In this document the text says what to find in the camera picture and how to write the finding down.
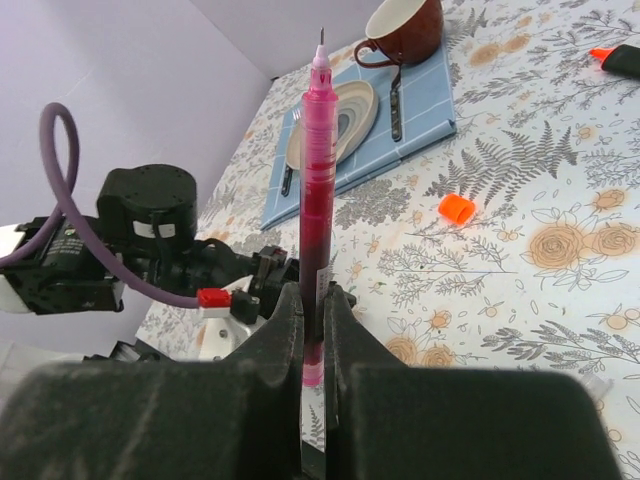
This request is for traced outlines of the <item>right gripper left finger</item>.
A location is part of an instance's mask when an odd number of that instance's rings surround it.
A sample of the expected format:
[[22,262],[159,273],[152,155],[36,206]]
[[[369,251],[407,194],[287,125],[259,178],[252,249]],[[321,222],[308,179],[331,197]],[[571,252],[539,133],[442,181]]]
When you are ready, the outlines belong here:
[[286,285],[272,317],[213,362],[50,363],[1,416],[5,479],[296,479],[303,318]]

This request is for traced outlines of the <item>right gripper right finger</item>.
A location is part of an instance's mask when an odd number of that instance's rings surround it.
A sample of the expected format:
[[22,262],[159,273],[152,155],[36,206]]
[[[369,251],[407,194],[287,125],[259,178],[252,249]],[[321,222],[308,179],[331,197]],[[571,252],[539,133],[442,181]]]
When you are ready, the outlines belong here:
[[410,367],[332,286],[324,303],[330,479],[617,479],[595,405],[551,372]]

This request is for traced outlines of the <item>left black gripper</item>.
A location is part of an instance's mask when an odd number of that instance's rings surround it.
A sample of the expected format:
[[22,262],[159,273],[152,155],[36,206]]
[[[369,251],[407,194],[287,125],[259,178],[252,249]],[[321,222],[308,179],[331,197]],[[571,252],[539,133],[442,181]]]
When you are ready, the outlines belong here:
[[189,288],[226,290],[231,316],[245,325],[269,318],[281,289],[299,280],[299,260],[280,246],[268,245],[249,256],[218,240],[198,241],[189,264]]

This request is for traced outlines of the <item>pink pen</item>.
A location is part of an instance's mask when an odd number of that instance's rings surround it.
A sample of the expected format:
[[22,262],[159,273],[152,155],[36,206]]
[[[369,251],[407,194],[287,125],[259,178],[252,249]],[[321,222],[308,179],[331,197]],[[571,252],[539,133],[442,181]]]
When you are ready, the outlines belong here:
[[336,175],[337,94],[325,45],[325,33],[311,64],[302,97],[300,164],[300,278],[304,313],[303,385],[323,379],[324,300],[329,288]]

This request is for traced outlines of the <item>orange black highlighter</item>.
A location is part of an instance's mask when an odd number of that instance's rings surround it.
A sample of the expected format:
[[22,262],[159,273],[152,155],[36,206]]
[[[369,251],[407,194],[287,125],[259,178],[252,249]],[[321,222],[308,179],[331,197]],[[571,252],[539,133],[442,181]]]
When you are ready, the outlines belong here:
[[614,48],[593,48],[590,55],[603,71],[625,78],[640,79],[640,48],[622,44]]

